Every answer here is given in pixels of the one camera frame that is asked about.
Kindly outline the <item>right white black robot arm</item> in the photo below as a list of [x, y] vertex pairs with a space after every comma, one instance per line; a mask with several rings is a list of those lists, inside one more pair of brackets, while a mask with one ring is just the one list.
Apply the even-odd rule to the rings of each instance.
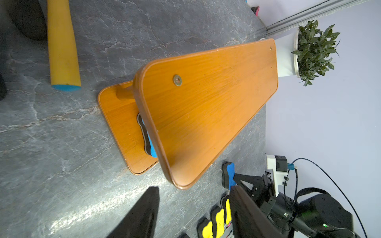
[[308, 187], [295, 199], [276, 194], [272, 179], [235, 174], [230, 187], [236, 238], [357, 238], [353, 215], [323, 189]]

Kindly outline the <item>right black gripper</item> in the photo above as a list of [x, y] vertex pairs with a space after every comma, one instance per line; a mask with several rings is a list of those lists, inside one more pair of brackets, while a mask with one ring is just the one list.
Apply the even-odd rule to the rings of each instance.
[[275, 184], [268, 174], [249, 176], [235, 174], [234, 181], [251, 197], [281, 235], [294, 235], [292, 223], [297, 216], [298, 203], [284, 193], [275, 191]]

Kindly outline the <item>orange wooden two-tier shelf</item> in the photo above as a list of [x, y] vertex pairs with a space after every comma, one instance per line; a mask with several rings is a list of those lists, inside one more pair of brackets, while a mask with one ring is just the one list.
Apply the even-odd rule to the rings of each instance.
[[[98, 104], [127, 167], [159, 164], [192, 187], [278, 89], [273, 39], [143, 65], [132, 81], [104, 88]], [[158, 158], [146, 154], [140, 113]]]

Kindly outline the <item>yellow eraser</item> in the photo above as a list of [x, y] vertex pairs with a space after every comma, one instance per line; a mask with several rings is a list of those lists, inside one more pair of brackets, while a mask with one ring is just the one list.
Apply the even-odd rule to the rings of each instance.
[[222, 195], [222, 198], [220, 200], [220, 205], [222, 209], [224, 210], [224, 223], [229, 226], [232, 221], [232, 216], [231, 216], [231, 208], [230, 208], [230, 199], [229, 199], [229, 194], [225, 193]]
[[215, 205], [210, 213], [210, 218], [212, 221], [212, 233], [214, 238], [221, 238], [224, 234], [224, 209]]
[[206, 217], [200, 219], [197, 225], [197, 235], [198, 238], [213, 238], [213, 223]]

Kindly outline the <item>blue eraser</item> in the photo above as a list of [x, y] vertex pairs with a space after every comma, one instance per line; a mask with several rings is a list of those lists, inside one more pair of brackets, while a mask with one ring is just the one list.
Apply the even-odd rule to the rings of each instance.
[[144, 121], [143, 121], [140, 113], [138, 113], [138, 115], [137, 115], [137, 122], [138, 122], [138, 124], [141, 128], [141, 131], [142, 131], [143, 140], [144, 140], [144, 150], [145, 150], [146, 154], [153, 157], [153, 158], [158, 158], [156, 151], [155, 151], [155, 148], [153, 147], [153, 143], [150, 139], [150, 136], [148, 134], [148, 131], [146, 129], [146, 126], [144, 124]]
[[225, 189], [230, 190], [232, 186], [236, 185], [234, 181], [235, 165], [232, 162], [225, 162], [222, 165], [222, 185]]

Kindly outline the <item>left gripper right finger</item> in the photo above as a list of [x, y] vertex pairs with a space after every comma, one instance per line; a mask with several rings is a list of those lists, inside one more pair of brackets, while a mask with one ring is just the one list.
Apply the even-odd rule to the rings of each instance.
[[260, 207], [269, 202], [275, 193], [270, 186], [254, 186], [247, 191], [235, 185], [230, 189], [229, 199], [235, 238], [287, 238], [288, 232], [281, 232], [261, 211]]

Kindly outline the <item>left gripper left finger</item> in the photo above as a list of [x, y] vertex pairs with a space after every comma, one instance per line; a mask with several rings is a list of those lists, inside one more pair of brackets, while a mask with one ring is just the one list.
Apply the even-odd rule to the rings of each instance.
[[160, 203], [159, 187], [151, 186], [108, 235], [109, 238], [152, 238]]

